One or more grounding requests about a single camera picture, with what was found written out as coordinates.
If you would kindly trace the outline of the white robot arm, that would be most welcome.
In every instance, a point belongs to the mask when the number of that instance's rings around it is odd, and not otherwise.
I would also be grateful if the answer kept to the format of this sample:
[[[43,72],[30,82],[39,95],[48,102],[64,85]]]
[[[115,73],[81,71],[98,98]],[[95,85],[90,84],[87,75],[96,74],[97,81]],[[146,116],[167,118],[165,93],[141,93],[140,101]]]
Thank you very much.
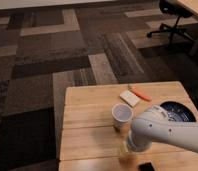
[[[119,146],[119,154],[144,152],[153,142],[198,153],[198,122],[169,121],[167,111],[153,105],[132,120],[127,139]]]

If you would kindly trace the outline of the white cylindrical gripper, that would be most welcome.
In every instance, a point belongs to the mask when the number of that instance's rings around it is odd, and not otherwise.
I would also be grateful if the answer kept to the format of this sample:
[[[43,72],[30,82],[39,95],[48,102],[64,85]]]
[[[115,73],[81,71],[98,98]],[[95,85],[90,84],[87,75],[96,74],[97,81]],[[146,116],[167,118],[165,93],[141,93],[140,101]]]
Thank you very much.
[[[125,141],[121,142],[118,148],[118,154],[120,156],[125,156],[129,153],[128,148],[134,152],[143,152],[151,147],[151,142],[142,139],[140,136],[134,135],[129,132],[127,137],[127,143]]]

